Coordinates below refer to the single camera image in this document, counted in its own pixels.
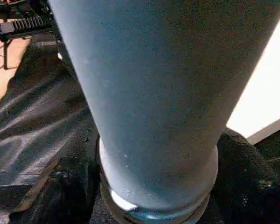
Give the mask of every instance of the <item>metal stand leg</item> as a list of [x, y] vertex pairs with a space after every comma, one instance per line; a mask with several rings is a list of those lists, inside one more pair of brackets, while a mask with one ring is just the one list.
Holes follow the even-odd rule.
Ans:
[[[3, 19], [3, 22], [7, 22], [8, 15]], [[9, 44], [7, 42], [3, 43], [3, 68], [7, 70], [7, 48]]]

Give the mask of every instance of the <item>wrinkled black fabric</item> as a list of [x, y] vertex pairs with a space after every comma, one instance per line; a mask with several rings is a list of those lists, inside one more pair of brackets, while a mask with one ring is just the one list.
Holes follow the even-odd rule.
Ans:
[[280, 178], [259, 150], [226, 129], [213, 195], [227, 223], [280, 223]]
[[[0, 101], [0, 223], [117, 223], [96, 190], [98, 132], [53, 38], [32, 39]], [[267, 144], [261, 153], [270, 152]], [[199, 224], [280, 223], [280, 154], [227, 129]]]

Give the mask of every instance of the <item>gray cylinder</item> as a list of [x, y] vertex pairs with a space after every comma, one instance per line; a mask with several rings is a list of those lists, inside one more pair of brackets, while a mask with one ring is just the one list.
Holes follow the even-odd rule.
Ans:
[[214, 146], [280, 2], [50, 3], [105, 146], [110, 187], [151, 211], [195, 208], [212, 188]]

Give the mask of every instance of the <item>floor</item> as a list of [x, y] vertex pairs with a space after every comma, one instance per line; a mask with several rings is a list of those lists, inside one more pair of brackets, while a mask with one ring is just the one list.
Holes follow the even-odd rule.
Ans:
[[[17, 66], [21, 60], [21, 55], [23, 54], [29, 40], [16, 39], [10, 44], [8, 48], [8, 70], [4, 70], [3, 67], [0, 69], [0, 99], [4, 96], [8, 81], [14, 76]], [[3, 48], [0, 48], [0, 67], [3, 66]]]

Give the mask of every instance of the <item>black cloth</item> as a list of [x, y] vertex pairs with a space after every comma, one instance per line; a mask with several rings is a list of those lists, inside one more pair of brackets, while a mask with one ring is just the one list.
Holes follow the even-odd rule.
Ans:
[[[96, 191], [97, 140], [83, 92], [57, 58], [53, 38], [33, 38], [0, 101], [0, 224], [11, 211], [13, 224], [85, 223], [90, 216], [91, 224], [117, 223]], [[265, 146], [224, 132], [200, 224], [280, 223], [280, 149], [270, 154]]]

